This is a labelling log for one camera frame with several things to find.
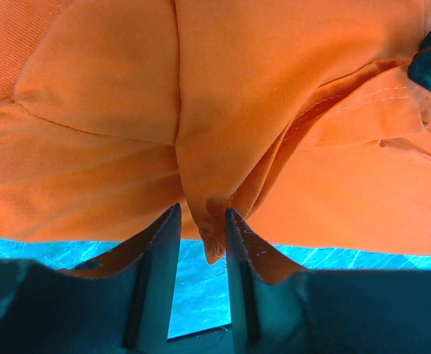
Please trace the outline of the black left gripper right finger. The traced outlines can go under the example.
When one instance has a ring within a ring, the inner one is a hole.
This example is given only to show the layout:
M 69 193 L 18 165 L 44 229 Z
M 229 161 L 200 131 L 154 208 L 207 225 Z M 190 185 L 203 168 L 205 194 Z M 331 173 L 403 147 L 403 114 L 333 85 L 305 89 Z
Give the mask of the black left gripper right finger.
M 236 353 L 431 353 L 431 271 L 309 270 L 225 213 Z

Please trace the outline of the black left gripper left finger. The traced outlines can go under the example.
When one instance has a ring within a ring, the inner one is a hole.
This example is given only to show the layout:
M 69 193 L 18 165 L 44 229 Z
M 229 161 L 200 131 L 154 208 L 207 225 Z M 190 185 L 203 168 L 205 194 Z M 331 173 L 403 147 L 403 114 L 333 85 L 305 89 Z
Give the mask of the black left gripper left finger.
M 71 270 L 0 259 L 0 353 L 163 353 L 180 237 L 174 205 Z

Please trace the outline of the orange t shirt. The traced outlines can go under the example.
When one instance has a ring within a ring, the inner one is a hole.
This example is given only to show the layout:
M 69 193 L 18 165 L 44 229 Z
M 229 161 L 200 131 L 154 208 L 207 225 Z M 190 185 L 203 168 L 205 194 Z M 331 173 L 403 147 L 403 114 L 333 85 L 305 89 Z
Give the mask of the orange t shirt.
M 0 1 L 0 239 L 431 255 L 431 1 Z

